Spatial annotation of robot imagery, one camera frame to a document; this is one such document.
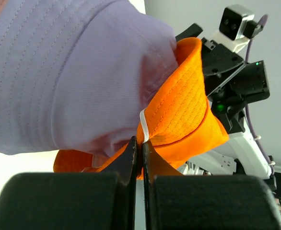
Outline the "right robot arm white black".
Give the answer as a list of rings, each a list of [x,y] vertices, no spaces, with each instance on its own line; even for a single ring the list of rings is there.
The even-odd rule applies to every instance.
[[[248,45],[263,26],[248,22],[240,39],[231,40],[221,33],[202,39],[205,92],[214,115],[229,135],[229,150],[210,150],[189,160],[191,173],[213,175],[245,174],[262,179],[281,200],[281,165],[263,153],[259,136],[250,127],[247,108],[250,103],[269,97],[269,85],[263,61],[249,63],[238,52]]]

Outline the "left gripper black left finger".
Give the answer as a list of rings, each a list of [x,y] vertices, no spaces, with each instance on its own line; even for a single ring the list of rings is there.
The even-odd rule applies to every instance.
[[[101,172],[20,173],[0,194],[0,230],[132,230],[137,142]]]

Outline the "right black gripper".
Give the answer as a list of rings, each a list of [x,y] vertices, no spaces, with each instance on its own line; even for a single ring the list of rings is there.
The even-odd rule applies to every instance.
[[[179,70],[192,89],[205,96],[238,96],[235,80],[243,72],[246,62],[223,43],[198,36],[203,29],[193,23],[176,36],[176,57]]]

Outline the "purple bucket hat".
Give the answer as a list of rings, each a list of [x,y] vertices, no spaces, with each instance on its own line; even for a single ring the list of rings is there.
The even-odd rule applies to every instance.
[[[127,0],[0,0],[0,152],[113,156],[175,48],[172,28]]]

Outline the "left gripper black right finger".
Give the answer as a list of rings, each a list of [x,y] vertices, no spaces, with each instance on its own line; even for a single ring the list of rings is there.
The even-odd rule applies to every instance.
[[[143,144],[149,230],[281,230],[269,187],[246,175],[183,175]]]

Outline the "red hat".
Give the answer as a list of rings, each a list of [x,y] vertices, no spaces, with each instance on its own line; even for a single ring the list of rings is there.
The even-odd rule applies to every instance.
[[[54,172],[99,172],[132,136],[174,168],[228,140],[207,97],[176,73],[176,49],[173,36],[76,45],[53,102]]]

